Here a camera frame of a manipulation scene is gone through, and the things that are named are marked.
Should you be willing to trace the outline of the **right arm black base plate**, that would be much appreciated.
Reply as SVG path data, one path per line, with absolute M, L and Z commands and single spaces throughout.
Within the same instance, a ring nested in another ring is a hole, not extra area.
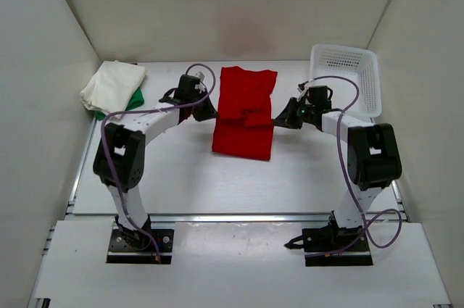
M 302 234 L 284 246 L 304 251 L 306 267 L 367 267 L 373 258 L 367 238 L 355 231 L 349 235 L 337 233 L 330 226 L 304 228 Z

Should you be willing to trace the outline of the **red t shirt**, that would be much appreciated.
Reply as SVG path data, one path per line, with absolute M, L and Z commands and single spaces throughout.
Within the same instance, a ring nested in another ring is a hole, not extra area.
M 212 140 L 216 154 L 268 161 L 273 143 L 271 94 L 278 73 L 223 67 L 218 118 Z

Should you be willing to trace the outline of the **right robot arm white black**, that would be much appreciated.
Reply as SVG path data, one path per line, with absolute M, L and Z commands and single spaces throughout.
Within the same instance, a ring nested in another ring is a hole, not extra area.
M 277 127 L 300 129 L 306 123 L 336 138 L 341 172 L 347 192 L 331 213 L 324 228 L 326 243 L 336 250 L 348 245 L 352 237 L 368 232 L 365 213 L 374 199 L 402 174 L 402 164 L 393 127 L 375 125 L 348 115 L 360 90 L 353 83 L 355 97 L 344 108 L 332 107 L 334 92 L 328 86 L 298 85 L 298 97 L 289 99 L 282 113 L 273 120 Z

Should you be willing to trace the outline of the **green t shirt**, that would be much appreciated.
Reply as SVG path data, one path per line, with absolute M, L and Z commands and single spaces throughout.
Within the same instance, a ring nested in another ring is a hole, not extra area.
M 141 107 L 144 104 L 144 102 L 145 100 L 141 88 L 137 88 L 136 91 L 133 93 L 132 97 L 130 98 L 130 101 L 128 102 L 128 105 L 125 108 L 125 111 L 137 109 Z M 97 120 L 103 120 L 106 117 L 105 113 L 100 111 L 95 111 L 94 114 Z

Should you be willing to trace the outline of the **white t shirt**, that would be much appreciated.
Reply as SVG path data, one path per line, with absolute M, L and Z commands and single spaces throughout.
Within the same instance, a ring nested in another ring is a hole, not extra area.
M 146 77 L 146 68 L 119 61 L 104 61 L 80 92 L 82 105 L 108 115 L 125 111 L 133 93 Z

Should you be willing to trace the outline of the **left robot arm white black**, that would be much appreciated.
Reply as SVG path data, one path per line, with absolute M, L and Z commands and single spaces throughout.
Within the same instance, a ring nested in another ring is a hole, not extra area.
M 126 125 L 104 125 L 93 163 L 94 174 L 108 188 L 115 203 L 120 236 L 135 251 L 158 250 L 138 189 L 144 174 L 146 147 L 190 116 L 197 122 L 218 116 L 202 72 L 183 74 L 178 86 L 167 91 L 159 104 L 161 108 L 139 115 Z

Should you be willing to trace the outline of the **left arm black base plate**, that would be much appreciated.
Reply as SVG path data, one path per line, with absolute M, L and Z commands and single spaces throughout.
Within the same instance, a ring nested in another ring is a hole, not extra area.
M 173 228 L 152 226 L 152 236 L 157 243 L 159 254 L 152 241 L 142 236 L 141 240 L 125 236 L 114 224 L 107 248 L 106 263 L 135 265 L 170 265 L 172 262 Z

